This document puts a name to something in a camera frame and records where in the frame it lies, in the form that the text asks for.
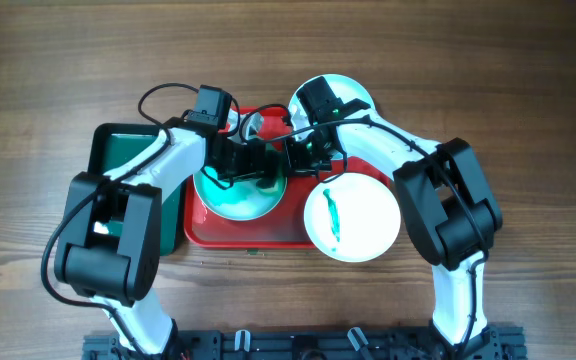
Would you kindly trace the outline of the green yellow sponge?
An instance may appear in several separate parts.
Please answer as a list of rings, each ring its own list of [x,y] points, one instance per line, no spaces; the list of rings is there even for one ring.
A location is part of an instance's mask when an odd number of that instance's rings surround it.
[[[272,192],[276,191],[280,187],[280,177],[264,177],[256,182],[256,187],[260,191]]]

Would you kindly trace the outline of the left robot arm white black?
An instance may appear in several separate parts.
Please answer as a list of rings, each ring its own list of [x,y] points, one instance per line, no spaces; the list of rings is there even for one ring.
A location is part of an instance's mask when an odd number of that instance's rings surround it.
[[[163,203],[206,167],[220,186],[277,182],[280,155],[259,139],[238,143],[224,120],[171,118],[156,140],[103,175],[81,172],[69,187],[62,222],[48,240],[41,279],[51,296],[105,312],[119,335],[113,353],[181,359],[175,321],[152,287],[158,271]]]

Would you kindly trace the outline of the white plate green smear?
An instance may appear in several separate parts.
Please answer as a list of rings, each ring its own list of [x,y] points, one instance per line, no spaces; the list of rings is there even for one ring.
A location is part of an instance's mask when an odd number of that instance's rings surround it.
[[[205,172],[193,175],[194,187],[201,202],[219,217],[233,221],[251,221],[272,211],[281,201],[287,188],[287,179],[280,172],[280,187],[276,191],[264,192],[256,187],[259,179],[234,182],[218,182],[210,178],[215,171],[210,167]]]

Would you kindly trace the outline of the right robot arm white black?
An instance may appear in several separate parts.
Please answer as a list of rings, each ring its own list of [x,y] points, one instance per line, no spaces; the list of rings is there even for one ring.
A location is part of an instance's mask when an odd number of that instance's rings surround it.
[[[384,120],[360,99],[289,104],[293,127],[314,134],[320,114],[336,152],[357,157],[391,178],[346,173],[309,195],[305,229],[313,244],[340,261],[363,262],[384,253],[405,227],[432,266],[432,327],[459,356],[472,350],[487,326],[483,270],[502,213],[470,145],[416,137]]]

